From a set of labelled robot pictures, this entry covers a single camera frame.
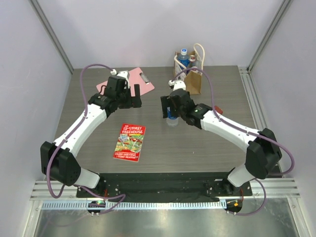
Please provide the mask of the small water bottle blue cap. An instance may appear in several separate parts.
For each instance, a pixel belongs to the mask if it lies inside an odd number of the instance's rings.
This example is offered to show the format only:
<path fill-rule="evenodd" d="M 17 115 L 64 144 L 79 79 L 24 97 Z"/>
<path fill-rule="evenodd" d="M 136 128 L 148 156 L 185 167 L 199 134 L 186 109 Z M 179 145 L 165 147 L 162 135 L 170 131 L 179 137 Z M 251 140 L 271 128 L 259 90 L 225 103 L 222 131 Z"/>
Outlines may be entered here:
<path fill-rule="evenodd" d="M 167 107 L 167 118 L 166 118 L 166 123 L 167 125 L 171 127 L 176 127 L 178 125 L 179 119 L 177 117 L 173 117 L 171 115 L 171 110 L 169 107 Z"/>

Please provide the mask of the burlap canvas tote bag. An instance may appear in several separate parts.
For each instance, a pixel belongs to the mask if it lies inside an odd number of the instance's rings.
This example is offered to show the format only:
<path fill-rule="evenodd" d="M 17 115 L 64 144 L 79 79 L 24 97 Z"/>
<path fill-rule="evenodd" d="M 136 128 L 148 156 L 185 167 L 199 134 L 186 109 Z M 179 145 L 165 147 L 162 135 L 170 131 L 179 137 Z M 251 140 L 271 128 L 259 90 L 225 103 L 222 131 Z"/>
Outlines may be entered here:
<path fill-rule="evenodd" d="M 193 51 L 188 52 L 188 55 L 194 55 L 196 57 L 195 62 L 190 62 L 189 66 L 186 68 L 184 67 L 178 60 L 179 53 L 176 52 L 174 56 L 174 76 L 176 77 L 175 80 L 182 80 L 185 85 L 186 89 L 192 95 L 199 95 L 201 94 L 201 80 L 202 80 L 202 73 L 197 74 L 191 72 L 191 67 L 196 66 L 199 69 L 203 69 L 204 60 L 205 60 L 205 50 L 203 46 L 199 43 L 195 43 L 193 46 Z"/>

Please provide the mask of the Pocari Sweat plastic bottle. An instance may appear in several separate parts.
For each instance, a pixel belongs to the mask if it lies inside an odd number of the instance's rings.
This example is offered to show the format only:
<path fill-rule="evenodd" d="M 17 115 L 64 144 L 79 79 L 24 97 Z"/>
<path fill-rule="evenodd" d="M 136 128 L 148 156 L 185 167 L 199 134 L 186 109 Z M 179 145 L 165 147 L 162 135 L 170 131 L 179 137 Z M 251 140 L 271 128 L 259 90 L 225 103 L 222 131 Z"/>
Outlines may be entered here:
<path fill-rule="evenodd" d="M 188 55 L 188 51 L 186 48 L 182 48 L 178 57 L 177 57 L 177 60 L 184 66 L 184 67 L 188 67 L 189 64 L 190 64 L 190 61 L 189 61 L 189 55 Z"/>

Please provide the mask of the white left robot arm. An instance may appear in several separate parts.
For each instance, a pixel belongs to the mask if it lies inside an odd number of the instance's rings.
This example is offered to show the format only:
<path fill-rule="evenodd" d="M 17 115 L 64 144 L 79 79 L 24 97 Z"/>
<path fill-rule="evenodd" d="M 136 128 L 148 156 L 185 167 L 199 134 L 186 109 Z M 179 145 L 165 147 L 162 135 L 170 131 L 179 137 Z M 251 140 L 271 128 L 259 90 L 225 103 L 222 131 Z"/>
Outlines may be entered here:
<path fill-rule="evenodd" d="M 131 94 L 129 73 L 121 71 L 110 76 L 104 92 L 93 95 L 78 119 L 54 142 L 44 142 L 40 148 L 41 170 L 48 178 L 65 186 L 85 186 L 95 189 L 102 183 L 99 174 L 82 168 L 76 157 L 92 132 L 117 109 L 140 108 L 140 86 Z"/>

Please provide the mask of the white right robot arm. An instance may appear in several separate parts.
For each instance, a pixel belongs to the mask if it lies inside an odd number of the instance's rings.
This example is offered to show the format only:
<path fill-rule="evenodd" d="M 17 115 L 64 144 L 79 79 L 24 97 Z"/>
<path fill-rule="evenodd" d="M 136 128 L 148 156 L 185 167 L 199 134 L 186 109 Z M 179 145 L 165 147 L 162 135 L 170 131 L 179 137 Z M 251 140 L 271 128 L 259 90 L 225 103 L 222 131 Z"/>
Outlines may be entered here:
<path fill-rule="evenodd" d="M 213 132 L 245 152 L 244 164 L 233 168 L 223 181 L 229 194 L 255 178 L 265 179 L 282 157 L 275 134 L 268 128 L 259 131 L 227 119 L 214 107 L 195 104 L 189 92 L 183 89 L 160 100 L 164 118 L 181 118 L 186 124 Z"/>

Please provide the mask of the pink clipboard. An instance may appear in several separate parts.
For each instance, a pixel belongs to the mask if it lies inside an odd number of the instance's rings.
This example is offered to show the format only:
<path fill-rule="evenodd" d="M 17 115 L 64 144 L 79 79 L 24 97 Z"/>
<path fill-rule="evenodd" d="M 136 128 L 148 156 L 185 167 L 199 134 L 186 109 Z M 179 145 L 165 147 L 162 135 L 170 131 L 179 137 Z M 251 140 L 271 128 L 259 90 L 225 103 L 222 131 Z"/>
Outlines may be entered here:
<path fill-rule="evenodd" d="M 129 83 L 131 96 L 135 95 L 134 84 L 140 85 L 141 96 L 154 90 L 155 88 L 140 68 L 135 68 L 129 71 Z"/>

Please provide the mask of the red cube power adapter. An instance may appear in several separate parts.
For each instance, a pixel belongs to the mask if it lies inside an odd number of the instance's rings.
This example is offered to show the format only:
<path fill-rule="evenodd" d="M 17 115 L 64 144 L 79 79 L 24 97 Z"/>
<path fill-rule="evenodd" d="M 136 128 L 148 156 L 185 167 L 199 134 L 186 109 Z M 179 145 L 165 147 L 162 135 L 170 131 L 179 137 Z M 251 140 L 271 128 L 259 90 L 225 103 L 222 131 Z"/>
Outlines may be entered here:
<path fill-rule="evenodd" d="M 219 108 L 218 106 L 214 106 L 214 110 L 221 115 L 223 114 L 223 110 Z"/>

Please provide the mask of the red comic paperback book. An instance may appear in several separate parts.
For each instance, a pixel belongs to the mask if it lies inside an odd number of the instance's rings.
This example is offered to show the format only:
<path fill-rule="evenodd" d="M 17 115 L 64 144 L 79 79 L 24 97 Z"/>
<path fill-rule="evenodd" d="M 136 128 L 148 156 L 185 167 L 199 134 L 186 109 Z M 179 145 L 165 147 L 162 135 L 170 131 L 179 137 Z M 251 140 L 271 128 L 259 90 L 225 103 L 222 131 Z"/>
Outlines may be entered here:
<path fill-rule="evenodd" d="M 138 162 L 145 132 L 145 126 L 123 123 L 117 139 L 113 158 Z"/>

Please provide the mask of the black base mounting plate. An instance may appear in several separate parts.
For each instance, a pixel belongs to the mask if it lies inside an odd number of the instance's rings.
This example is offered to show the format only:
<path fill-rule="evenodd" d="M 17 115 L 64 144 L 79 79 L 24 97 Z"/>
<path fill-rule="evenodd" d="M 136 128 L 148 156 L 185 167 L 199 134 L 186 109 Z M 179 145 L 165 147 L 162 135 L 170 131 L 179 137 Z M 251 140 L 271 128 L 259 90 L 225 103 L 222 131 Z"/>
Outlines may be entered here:
<path fill-rule="evenodd" d="M 218 201 L 222 197 L 252 196 L 250 183 L 235 188 L 226 172 L 102 173 L 93 194 L 114 197 L 125 194 L 125 202 L 185 203 Z"/>

